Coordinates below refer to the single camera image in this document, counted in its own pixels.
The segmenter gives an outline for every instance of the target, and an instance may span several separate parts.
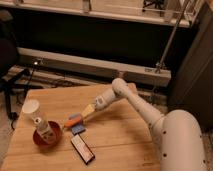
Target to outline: red object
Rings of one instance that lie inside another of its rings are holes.
[[[47,148],[50,148],[50,147],[53,147],[55,146],[60,140],[61,140],[61,136],[62,136],[62,131],[61,131],[61,128],[60,126],[56,123],[56,122],[53,122],[53,121],[49,121],[48,122],[50,127],[52,128],[52,130],[55,132],[56,134],[56,141],[53,142],[52,144],[47,144],[41,137],[40,135],[37,133],[37,131],[35,130],[34,131],[34,134],[33,134],[33,141],[36,145],[38,145],[38,147],[40,149],[47,149]]]

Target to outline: white bottle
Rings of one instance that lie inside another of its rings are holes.
[[[34,123],[36,124],[37,133],[47,144],[53,144],[56,142],[56,134],[46,120],[37,117],[34,120]]]

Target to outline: white cup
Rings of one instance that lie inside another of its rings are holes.
[[[39,101],[35,99],[27,100],[22,107],[22,112],[33,121],[37,117],[41,117]]]

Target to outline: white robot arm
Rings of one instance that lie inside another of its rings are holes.
[[[162,171],[207,171],[201,130],[193,115],[184,110],[162,114],[134,94],[120,78],[112,82],[112,89],[95,99],[95,110],[121,98],[126,98],[148,124],[160,150]]]

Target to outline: chair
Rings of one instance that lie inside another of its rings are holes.
[[[145,12],[145,8],[151,5],[155,5],[156,9],[163,9],[164,0],[144,0],[143,1],[143,12]]]
[[[12,89],[24,89],[27,91],[29,89],[42,88],[41,86],[15,83],[23,75],[30,75],[28,69],[24,69],[8,81],[3,78],[8,73],[8,70],[17,64],[19,58],[20,56],[18,54],[17,48],[13,45],[13,43],[9,39],[0,38],[0,92],[4,92],[6,111],[9,119],[11,120],[15,120],[18,117],[16,112],[11,111],[10,94],[13,92]]]

